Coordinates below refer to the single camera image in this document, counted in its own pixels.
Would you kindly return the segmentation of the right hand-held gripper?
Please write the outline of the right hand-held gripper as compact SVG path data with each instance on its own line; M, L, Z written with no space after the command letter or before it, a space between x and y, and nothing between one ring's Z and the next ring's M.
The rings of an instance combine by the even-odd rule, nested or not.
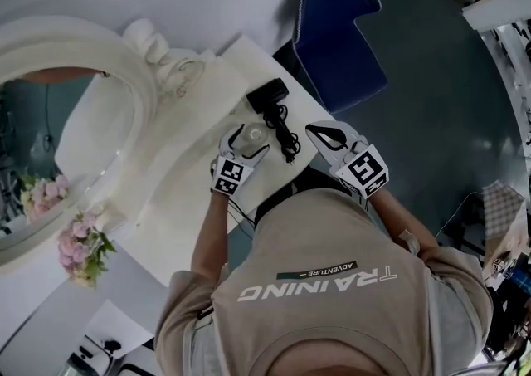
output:
M358 137L349 124L321 120L307 124L305 131L331 166L331 174L361 198L369 199L388 183L388 167L382 156L364 136Z

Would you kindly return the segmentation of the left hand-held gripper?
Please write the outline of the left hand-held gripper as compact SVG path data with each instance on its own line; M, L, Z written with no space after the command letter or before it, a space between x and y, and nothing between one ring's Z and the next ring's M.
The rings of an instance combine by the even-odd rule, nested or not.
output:
M211 190L228 197L234 196L251 176L255 166L268 154L270 146L263 145L251 154L235 155L233 144L245 125L229 129L219 141L219 155L211 165Z

